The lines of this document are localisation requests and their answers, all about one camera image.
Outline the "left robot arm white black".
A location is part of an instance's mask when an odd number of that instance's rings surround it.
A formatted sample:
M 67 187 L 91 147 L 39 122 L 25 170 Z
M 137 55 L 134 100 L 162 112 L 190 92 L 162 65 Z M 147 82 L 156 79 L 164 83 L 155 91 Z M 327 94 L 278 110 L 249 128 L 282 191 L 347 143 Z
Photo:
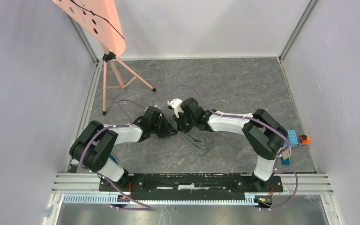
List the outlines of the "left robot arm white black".
M 112 159 L 114 146 L 139 143 L 156 135 L 167 138 L 177 134 L 161 110 L 149 106 L 142 116 L 126 125 L 105 125 L 97 120 L 90 122 L 72 144 L 69 155 L 90 171 L 111 180 L 117 191 L 128 187 L 128 172 Z

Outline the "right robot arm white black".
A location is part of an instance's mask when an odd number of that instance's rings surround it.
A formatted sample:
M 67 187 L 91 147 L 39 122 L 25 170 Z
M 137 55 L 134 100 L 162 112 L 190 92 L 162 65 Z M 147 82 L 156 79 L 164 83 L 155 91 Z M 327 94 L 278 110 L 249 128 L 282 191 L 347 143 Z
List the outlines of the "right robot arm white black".
M 229 132 L 244 135 L 258 155 L 253 171 L 252 186 L 264 191 L 271 185 L 271 176 L 277 155 L 285 144 L 290 146 L 287 130 L 264 109 L 254 113 L 234 114 L 216 110 L 204 110 L 194 98 L 184 101 L 175 98 L 167 102 L 174 112 L 179 131 L 193 128 L 208 132 Z

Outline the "grey cloth napkin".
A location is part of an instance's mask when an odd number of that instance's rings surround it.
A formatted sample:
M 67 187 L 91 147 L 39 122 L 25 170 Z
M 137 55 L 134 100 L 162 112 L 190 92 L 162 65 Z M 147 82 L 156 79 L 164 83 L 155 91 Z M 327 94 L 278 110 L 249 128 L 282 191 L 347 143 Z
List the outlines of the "grey cloth napkin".
M 213 140 L 195 127 L 187 133 L 179 131 L 178 134 L 200 156 L 204 156 L 214 145 Z

